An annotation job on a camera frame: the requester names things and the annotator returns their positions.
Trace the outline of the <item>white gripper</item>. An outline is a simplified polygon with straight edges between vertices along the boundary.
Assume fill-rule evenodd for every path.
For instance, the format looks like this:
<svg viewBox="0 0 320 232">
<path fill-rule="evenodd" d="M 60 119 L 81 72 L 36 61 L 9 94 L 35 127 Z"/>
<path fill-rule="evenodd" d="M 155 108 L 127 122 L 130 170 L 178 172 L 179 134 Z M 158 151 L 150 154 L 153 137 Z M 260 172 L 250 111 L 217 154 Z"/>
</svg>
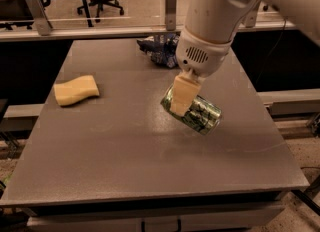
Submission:
<svg viewBox="0 0 320 232">
<path fill-rule="evenodd" d="M 180 34 L 176 58 L 181 72 L 174 79 L 170 111 L 184 116 L 201 89 L 197 77 L 206 78 L 221 66 L 234 38 L 229 29 L 185 26 Z"/>
</svg>

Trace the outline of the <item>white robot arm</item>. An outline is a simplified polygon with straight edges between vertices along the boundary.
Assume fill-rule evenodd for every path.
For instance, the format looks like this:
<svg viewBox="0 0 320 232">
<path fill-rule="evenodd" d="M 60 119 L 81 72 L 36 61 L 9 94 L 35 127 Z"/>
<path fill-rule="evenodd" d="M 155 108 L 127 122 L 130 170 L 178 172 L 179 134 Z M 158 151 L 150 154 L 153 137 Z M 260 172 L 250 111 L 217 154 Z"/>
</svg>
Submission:
<svg viewBox="0 0 320 232">
<path fill-rule="evenodd" d="M 187 112 L 205 78 L 221 66 L 239 25 L 259 2 L 320 43 L 320 0 L 190 0 L 176 49 L 182 72 L 174 79 L 171 112 Z"/>
</svg>

